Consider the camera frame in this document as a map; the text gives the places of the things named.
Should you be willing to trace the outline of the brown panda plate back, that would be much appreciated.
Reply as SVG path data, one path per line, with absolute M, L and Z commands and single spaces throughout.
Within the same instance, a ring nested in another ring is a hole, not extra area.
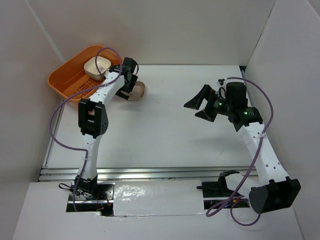
M 146 85 L 142 81 L 137 81 L 132 89 L 132 91 L 128 94 L 128 101 L 136 102 L 141 100 L 146 92 Z

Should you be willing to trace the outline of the cream panda plate back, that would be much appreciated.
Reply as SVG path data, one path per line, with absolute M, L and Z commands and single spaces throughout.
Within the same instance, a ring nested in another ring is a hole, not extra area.
M 83 66 L 84 72 L 92 79 L 100 81 L 104 74 L 109 70 L 112 63 L 110 60 L 98 56 L 92 57 Z

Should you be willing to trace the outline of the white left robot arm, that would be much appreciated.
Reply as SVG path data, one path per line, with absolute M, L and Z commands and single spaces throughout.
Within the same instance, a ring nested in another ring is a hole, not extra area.
M 120 76 L 119 72 L 118 68 L 112 67 L 103 82 L 104 86 L 88 99 L 81 99 L 78 103 L 78 126 L 85 152 L 82 154 L 82 166 L 77 172 L 74 183 L 77 191 L 88 200 L 94 199 L 99 193 L 97 159 L 102 136 L 109 126 L 107 105 L 115 95 L 128 100 L 129 93 L 138 79 L 133 74 L 132 67 L 125 66 Z

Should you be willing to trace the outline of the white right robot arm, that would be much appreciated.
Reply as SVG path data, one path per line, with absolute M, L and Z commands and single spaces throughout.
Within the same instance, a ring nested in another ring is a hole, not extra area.
M 208 84 L 184 104 L 185 108 L 197 110 L 196 117 L 213 122 L 217 115 L 226 116 L 242 137 L 251 157 L 258 181 L 244 179 L 237 171 L 220 174 L 218 191 L 229 196 L 233 191 L 246 197 L 250 207 L 263 214 L 289 208 L 299 191 L 300 182 L 290 178 L 281 165 L 266 135 L 266 125 L 257 108 L 248 105 L 247 88 L 242 82 L 229 82 L 224 96 Z

